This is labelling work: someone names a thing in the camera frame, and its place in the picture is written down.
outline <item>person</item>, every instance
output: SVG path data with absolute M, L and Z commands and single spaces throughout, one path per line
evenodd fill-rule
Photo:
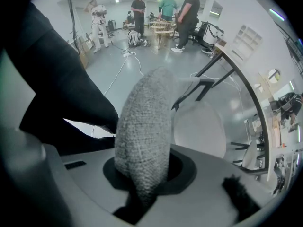
M 172 21 L 174 9 L 177 9 L 177 4 L 174 0 L 162 0 L 159 5 L 158 19 L 162 18 L 166 21 Z
M 134 12 L 134 21 L 136 24 L 136 31 L 141 35 L 140 38 L 146 38 L 144 36 L 144 12 L 145 3 L 142 0 L 135 0 L 131 5 L 131 11 Z
M 14 24 L 5 49 L 36 93 L 20 129 L 55 146 L 60 155 L 114 147 L 113 137 L 93 138 L 64 119 L 98 125 L 115 134 L 118 114 L 86 73 L 78 53 L 30 3 Z
M 101 44 L 99 41 L 100 29 L 103 34 L 105 48 L 108 47 L 108 35 L 106 32 L 106 20 L 105 20 L 105 15 L 107 11 L 104 5 L 97 4 L 97 0 L 90 0 L 84 11 L 91 14 L 91 28 L 93 32 L 93 41 L 95 43 L 94 53 L 96 53 L 99 50 L 101 50 Z
M 126 19 L 127 19 L 127 21 L 128 21 L 129 24 L 133 24 L 134 23 L 134 18 L 132 16 L 132 12 L 131 11 L 128 11 Z
M 190 29 L 195 25 L 200 8 L 200 0 L 185 0 L 178 14 L 177 26 L 180 36 L 180 43 L 175 48 L 171 48 L 174 52 L 182 53 L 188 42 Z
M 290 118 L 290 124 L 294 124 L 296 120 L 296 116 L 298 115 L 302 103 L 303 103 L 303 93 L 295 94 L 295 93 L 289 93 L 286 94 L 285 97 L 282 99 L 279 99 L 279 105 L 283 106 L 287 103 L 291 103 L 291 107 L 288 110 L 284 110 L 281 108 L 281 120 L 289 119 Z

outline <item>man in green shirt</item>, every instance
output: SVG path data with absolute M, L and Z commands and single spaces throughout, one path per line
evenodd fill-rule
M 177 4 L 174 0 L 162 0 L 159 5 L 159 16 L 166 21 L 172 21 L 174 9 L 177 9 Z

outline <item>white cable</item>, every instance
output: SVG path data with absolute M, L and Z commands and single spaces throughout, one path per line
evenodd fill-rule
M 144 76 L 143 73 L 141 72 L 141 63 L 140 63 L 139 59 L 136 57 L 136 53 L 133 52 L 133 54 L 134 54 L 135 58 L 137 59 L 137 61 L 139 62 L 139 66 L 140 66 L 139 67 L 139 72 L 141 73 L 142 76 Z
M 128 60 L 128 57 L 126 58 L 126 60 L 123 62 L 122 67 L 120 68 L 120 71 L 118 72 L 118 74 L 116 75 L 115 79 L 112 81 L 112 83 L 110 84 L 108 90 L 105 91 L 105 93 L 103 95 L 106 95 L 106 93 L 109 91 L 109 89 L 112 87 L 113 83 L 115 82 L 115 80 L 117 79 L 118 75 L 120 74 L 122 68 L 124 67 L 125 62 Z
M 198 74 L 198 72 L 194 72 L 194 73 L 190 74 L 189 77 L 191 77 L 191 76 L 194 75 L 194 74 Z M 205 77 L 207 77 L 207 78 L 209 78 L 209 79 L 220 79 L 220 78 L 210 78 L 209 76 L 204 75 L 204 74 L 202 74 L 201 76 L 205 76 Z M 228 83 L 228 82 L 226 82 L 226 81 L 222 81 L 222 82 L 223 82 L 223 83 L 226 83 L 226 84 L 228 84 L 228 85 L 230 85 L 230 86 L 232 86 L 232 87 L 234 87 L 234 88 L 237 89 L 238 91 L 241 91 L 240 88 L 238 88 L 237 86 L 234 86 L 233 84 L 230 84 L 230 83 Z
M 194 72 L 194 73 L 190 74 L 189 77 L 191 77 L 191 76 L 194 75 L 194 74 L 198 74 L 198 72 Z
M 247 122 L 248 122 L 248 132 L 249 132 L 249 134 L 250 134 L 250 142 L 251 142 L 251 133 L 250 133 L 250 122 L 247 120 Z
M 238 93 L 239 93 L 239 98 L 240 98 L 241 107 L 242 107 L 243 123 L 244 123 L 245 131 L 246 131 L 246 135 L 247 135 L 247 141 L 248 141 L 248 145 L 250 145 L 250 137 L 248 136 L 248 132 L 247 132 L 247 128 L 246 128 L 246 123 L 245 123 L 245 120 L 244 120 L 245 119 L 245 117 L 244 117 L 244 108 L 243 108 L 243 104 L 242 104 L 240 90 L 238 90 Z
M 142 76 L 144 76 L 143 73 L 141 72 L 141 63 L 140 63 L 139 59 L 137 58 L 136 53 L 135 53 L 135 52 L 132 52 L 132 53 L 134 54 L 135 58 L 136 58 L 137 61 L 139 62 L 139 72 L 141 73 Z M 120 68 L 120 71 L 119 71 L 118 74 L 116 75 L 115 79 L 112 81 L 112 83 L 109 85 L 109 88 L 105 91 L 105 93 L 104 93 L 103 95 L 106 95 L 106 93 L 110 90 L 110 88 L 112 87 L 113 83 L 114 83 L 115 80 L 117 79 L 118 75 L 120 74 L 120 72 L 121 72 L 122 68 L 124 67 L 124 64 L 125 64 L 125 62 L 126 62 L 127 60 L 128 60 L 128 56 L 127 56 L 126 60 L 123 62 L 123 65 L 122 65 L 122 67 Z M 92 133 L 91 133 L 91 136 L 92 136 L 92 137 L 94 137 L 94 130 L 95 130 L 95 126 L 93 127 L 93 131 L 92 131 Z
M 189 77 L 191 77 L 194 74 L 198 74 L 198 72 L 194 72 L 194 73 L 190 74 Z M 207 75 L 204 75 L 204 74 L 202 74 L 202 76 L 205 76 L 205 77 L 207 77 L 209 79 L 220 79 L 220 78 L 211 78 L 211 77 L 208 77 Z M 249 138 L 247 127 L 246 127 L 246 123 L 245 123 L 245 120 L 244 120 L 244 118 L 245 118 L 244 117 L 244 108 L 243 108 L 242 99 L 241 99 L 241 95 L 240 95 L 241 88 L 240 88 L 239 84 L 231 76 L 229 76 L 229 78 L 231 79 L 231 81 L 234 82 L 235 85 L 232 85 L 232 84 L 230 84 L 230 83 L 228 83 L 226 81 L 222 81 L 222 82 L 224 82 L 224 83 L 226 83 L 226 84 L 234 87 L 235 89 L 237 89 L 237 91 L 239 93 L 240 103 L 241 103 L 241 107 L 242 107 L 243 122 L 244 122 L 244 127 L 245 127 L 245 131 L 246 131 L 246 135 L 247 135 L 247 141 L 248 141 L 248 144 L 250 144 L 251 138 Z
M 123 62 L 122 67 L 120 68 L 120 71 L 118 72 L 118 74 L 116 75 L 115 79 L 112 81 L 112 83 L 110 84 L 108 90 L 105 91 L 105 93 L 103 95 L 106 95 L 106 93 L 109 91 L 109 89 L 112 87 L 113 83 L 115 82 L 115 80 L 117 79 L 118 75 L 120 74 L 122 68 L 124 67 L 125 62 L 128 60 L 128 57 L 126 58 L 126 60 Z M 95 131 L 95 126 L 93 127 L 93 131 L 91 133 L 91 136 L 94 137 L 94 131 Z

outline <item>person in white outfit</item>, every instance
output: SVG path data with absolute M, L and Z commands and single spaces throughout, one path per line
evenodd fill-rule
M 101 50 L 101 45 L 99 41 L 99 31 L 101 29 L 103 34 L 104 45 L 108 47 L 108 36 L 106 32 L 106 20 L 105 15 L 107 13 L 106 8 L 104 5 L 98 5 L 96 0 L 90 0 L 86 8 L 84 9 L 85 12 L 91 14 L 91 28 L 93 32 L 93 41 L 95 43 L 95 50 L 94 53 Z

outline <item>power strip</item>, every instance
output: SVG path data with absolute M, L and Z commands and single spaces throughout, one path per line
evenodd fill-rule
M 128 52 L 128 53 L 123 54 L 123 57 L 127 57 L 127 56 L 130 56 L 132 54 L 133 54 L 132 52 Z

